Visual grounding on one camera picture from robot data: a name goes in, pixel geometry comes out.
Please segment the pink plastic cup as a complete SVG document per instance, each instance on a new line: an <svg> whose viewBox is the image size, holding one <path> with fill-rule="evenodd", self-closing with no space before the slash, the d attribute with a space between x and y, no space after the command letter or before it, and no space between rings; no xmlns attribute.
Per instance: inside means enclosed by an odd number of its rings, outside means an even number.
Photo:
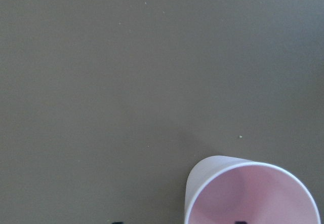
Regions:
<svg viewBox="0 0 324 224"><path fill-rule="evenodd" d="M199 161L186 182L184 223L320 223L306 186L268 163L228 156Z"/></svg>

